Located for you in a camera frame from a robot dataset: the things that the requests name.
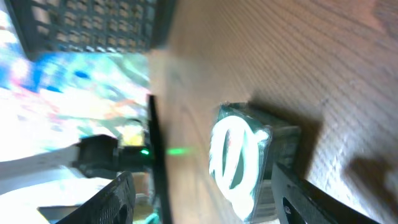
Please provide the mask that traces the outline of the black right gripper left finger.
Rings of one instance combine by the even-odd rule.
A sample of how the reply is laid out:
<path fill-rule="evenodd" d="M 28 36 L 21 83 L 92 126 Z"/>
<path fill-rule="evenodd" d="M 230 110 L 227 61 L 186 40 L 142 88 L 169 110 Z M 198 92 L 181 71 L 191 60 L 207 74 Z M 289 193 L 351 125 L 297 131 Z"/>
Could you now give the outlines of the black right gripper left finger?
<path fill-rule="evenodd" d="M 135 200 L 133 176 L 125 171 L 58 224 L 132 224 Z"/>

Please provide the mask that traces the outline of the dark green balm box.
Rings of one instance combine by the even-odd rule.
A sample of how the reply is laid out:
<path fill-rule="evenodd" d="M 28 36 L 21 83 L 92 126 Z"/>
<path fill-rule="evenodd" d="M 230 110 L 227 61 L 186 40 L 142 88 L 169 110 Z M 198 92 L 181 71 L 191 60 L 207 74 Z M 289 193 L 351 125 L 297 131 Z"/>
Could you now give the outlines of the dark green balm box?
<path fill-rule="evenodd" d="M 209 174 L 243 223 L 277 219 L 272 166 L 292 167 L 301 129 L 247 103 L 220 105 L 211 132 Z"/>

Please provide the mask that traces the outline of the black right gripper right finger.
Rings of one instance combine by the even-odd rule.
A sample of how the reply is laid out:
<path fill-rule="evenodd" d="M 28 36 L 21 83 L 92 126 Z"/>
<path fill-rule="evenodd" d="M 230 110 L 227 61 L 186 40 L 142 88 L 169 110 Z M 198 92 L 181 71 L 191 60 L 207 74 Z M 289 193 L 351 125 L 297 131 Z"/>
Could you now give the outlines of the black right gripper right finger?
<path fill-rule="evenodd" d="M 376 221 L 334 199 L 292 169 L 275 163 L 271 178 L 278 219 L 281 223 L 334 224 Z"/>

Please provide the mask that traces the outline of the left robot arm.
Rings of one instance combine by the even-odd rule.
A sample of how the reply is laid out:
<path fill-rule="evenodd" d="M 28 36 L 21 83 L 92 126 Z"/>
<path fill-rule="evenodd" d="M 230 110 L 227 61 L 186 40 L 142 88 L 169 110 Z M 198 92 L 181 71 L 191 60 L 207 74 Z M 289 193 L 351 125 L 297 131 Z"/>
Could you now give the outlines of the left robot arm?
<path fill-rule="evenodd" d="M 1 162 L 1 202 L 78 205 L 124 171 L 132 174 L 138 199 L 152 199 L 149 150 L 96 135 L 50 152 Z"/>

